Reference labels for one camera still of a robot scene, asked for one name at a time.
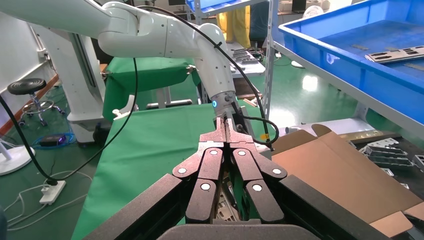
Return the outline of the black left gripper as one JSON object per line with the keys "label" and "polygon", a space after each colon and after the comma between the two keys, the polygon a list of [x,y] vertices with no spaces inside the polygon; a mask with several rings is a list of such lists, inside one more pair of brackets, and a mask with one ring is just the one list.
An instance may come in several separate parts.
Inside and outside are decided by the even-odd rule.
{"label": "black left gripper", "polygon": [[245,119],[241,116],[240,113],[233,113],[232,114],[232,121],[235,125],[235,130],[238,133],[242,133],[245,135],[250,135],[252,137],[255,136],[251,121],[249,119]]}

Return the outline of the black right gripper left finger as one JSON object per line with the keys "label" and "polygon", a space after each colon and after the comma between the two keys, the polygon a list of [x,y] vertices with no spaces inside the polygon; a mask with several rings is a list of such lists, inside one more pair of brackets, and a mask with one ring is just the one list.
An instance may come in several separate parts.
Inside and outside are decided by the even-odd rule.
{"label": "black right gripper left finger", "polygon": [[201,134],[197,151],[178,164],[113,216],[85,236],[86,240],[184,240],[177,224],[209,224],[216,213],[224,162],[226,127]]}

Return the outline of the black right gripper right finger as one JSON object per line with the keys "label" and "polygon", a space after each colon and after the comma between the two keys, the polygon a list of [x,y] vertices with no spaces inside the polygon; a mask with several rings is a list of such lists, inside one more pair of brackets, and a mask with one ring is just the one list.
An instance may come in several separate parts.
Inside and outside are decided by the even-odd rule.
{"label": "black right gripper right finger", "polygon": [[386,236],[258,153],[250,135],[226,121],[231,173],[246,195],[247,221],[226,227],[231,240],[384,240]]}

